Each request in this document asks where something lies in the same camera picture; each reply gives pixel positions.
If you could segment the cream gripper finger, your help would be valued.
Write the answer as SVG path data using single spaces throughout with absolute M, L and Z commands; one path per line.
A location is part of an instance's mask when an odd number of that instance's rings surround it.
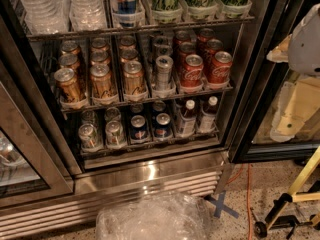
M 291 35 L 288 35 L 273 50 L 268 52 L 267 59 L 275 63 L 287 63 L 290 40 Z

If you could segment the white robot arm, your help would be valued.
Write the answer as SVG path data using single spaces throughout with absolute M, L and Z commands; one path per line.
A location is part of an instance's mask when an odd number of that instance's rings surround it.
M 297 73 L 320 76 L 320 4 L 314 5 L 293 32 L 267 54 Z

